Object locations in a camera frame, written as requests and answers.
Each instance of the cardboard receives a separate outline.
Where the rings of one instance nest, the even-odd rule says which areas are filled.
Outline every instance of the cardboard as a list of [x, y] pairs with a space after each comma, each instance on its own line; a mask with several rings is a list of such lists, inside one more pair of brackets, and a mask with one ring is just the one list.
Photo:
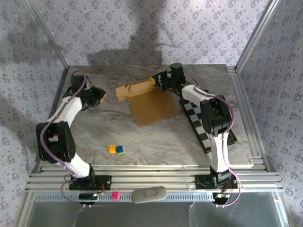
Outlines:
[[150, 80], [116, 88], [119, 101], [127, 99], [132, 102], [130, 110], [137, 120], [137, 125], [145, 126], [157, 121], [174, 117], [178, 114], [175, 103], [168, 92], [161, 92]]

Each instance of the floral wallpaper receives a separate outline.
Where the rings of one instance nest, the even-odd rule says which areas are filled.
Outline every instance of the floral wallpaper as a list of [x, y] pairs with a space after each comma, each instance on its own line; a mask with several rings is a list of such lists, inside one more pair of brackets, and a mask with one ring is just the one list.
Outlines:
[[36, 0], [70, 65], [235, 65], [268, 0]]
[[265, 152], [303, 226], [303, 1], [281, 0], [241, 72]]
[[63, 69], [23, 1], [0, 5], [0, 226], [11, 227]]

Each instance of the blue cube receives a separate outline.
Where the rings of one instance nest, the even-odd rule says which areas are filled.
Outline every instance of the blue cube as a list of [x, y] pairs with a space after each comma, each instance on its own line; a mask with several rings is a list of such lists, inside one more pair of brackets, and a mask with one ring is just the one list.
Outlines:
[[117, 146], [116, 151], [117, 151], [117, 154], [119, 154], [119, 155], [124, 154], [122, 146]]

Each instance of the gray oval object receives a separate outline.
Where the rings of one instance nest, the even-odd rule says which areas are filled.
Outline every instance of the gray oval object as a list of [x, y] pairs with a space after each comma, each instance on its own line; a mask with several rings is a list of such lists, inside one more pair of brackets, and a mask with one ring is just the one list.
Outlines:
[[132, 201], [135, 204], [154, 202], [166, 199], [167, 192], [163, 186], [154, 188], [141, 188], [132, 192]]

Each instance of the metal base plate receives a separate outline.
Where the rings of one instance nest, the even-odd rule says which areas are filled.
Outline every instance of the metal base plate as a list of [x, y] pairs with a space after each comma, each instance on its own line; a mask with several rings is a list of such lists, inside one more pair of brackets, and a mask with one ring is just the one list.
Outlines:
[[92, 190], [92, 191], [102, 191], [102, 190], [110, 190], [110, 186], [111, 186], [111, 183], [112, 183], [112, 176], [110, 175], [97, 175], [96, 178], [95, 178], [95, 182], [97, 184], [95, 185], [83, 185], [81, 183], [77, 183], [77, 181], [75, 182], [72, 182], [70, 183], [70, 187], [69, 189], [70, 190]]
[[216, 187], [214, 186], [213, 183], [211, 183], [211, 178], [210, 175], [195, 175], [195, 183], [196, 183], [196, 189], [201, 190], [201, 189], [222, 189], [224, 190], [225, 185], [229, 183], [232, 186], [232, 189], [237, 189], [237, 179], [234, 175], [232, 175], [231, 179], [226, 181], [223, 184], [217, 185]]

